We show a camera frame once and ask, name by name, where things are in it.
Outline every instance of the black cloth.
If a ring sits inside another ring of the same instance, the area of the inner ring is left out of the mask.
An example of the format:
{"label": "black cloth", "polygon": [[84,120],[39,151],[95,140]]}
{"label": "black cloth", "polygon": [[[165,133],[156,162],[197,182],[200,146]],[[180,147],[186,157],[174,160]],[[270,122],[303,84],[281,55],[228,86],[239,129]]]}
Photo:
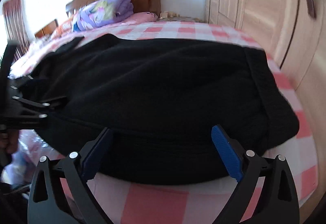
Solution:
{"label": "black cloth", "polygon": [[298,132],[263,50],[110,34],[67,48],[79,40],[40,62],[32,76],[48,84],[28,97],[68,97],[64,108],[49,112],[48,127],[36,130],[64,155],[103,127],[114,130],[102,173],[149,184],[208,181],[227,175],[211,141],[214,125],[259,155]]}

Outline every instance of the purple fabric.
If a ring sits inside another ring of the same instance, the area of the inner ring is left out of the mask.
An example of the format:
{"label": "purple fabric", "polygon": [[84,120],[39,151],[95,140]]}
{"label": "purple fabric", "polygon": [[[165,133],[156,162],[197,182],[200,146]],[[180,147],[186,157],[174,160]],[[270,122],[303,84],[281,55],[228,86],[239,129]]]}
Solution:
{"label": "purple fabric", "polygon": [[92,30],[102,26],[121,22],[133,14],[131,0],[99,0],[84,9],[74,17],[73,28],[80,31]]}

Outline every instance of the blue gripper pad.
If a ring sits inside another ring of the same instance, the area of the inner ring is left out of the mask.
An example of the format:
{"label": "blue gripper pad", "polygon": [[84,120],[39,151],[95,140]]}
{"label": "blue gripper pad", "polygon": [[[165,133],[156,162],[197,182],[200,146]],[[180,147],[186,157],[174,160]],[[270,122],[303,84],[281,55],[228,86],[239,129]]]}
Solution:
{"label": "blue gripper pad", "polygon": [[243,178],[242,162],[217,125],[211,129],[211,139],[229,175],[240,182]]}

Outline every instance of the checkered bedsheet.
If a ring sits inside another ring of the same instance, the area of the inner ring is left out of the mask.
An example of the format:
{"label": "checkered bedsheet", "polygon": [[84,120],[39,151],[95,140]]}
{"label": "checkered bedsheet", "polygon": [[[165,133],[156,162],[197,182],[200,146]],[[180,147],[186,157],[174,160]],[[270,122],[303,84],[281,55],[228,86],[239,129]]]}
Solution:
{"label": "checkered bedsheet", "polygon": [[[27,53],[13,65],[11,75],[18,77],[30,73],[45,54],[77,36],[85,36],[79,47],[104,34],[111,33],[122,39],[183,38],[219,41],[259,48],[254,39],[242,31],[194,22],[151,22],[67,35],[55,40],[36,53]],[[317,153],[309,124],[302,106],[290,83],[271,57],[268,66],[277,86],[289,101],[300,121],[296,137],[268,150],[265,157],[283,154],[290,166],[302,205],[317,188]],[[263,179],[257,183],[252,200],[242,220],[252,216],[257,204]],[[151,186],[129,183],[98,173],[88,182],[95,198],[114,223],[123,224],[211,224],[228,201],[236,181],[230,177],[207,183],[185,186]]]}

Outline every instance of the curtain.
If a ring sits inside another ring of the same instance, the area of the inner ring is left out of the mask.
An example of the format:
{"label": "curtain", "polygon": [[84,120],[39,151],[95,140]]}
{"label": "curtain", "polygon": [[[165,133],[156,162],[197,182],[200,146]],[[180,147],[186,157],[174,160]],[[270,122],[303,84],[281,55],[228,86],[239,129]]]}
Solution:
{"label": "curtain", "polygon": [[21,0],[6,1],[2,7],[2,13],[8,40],[16,40],[19,42],[19,47],[14,57],[15,62],[28,51],[29,47],[28,36],[22,17]]}

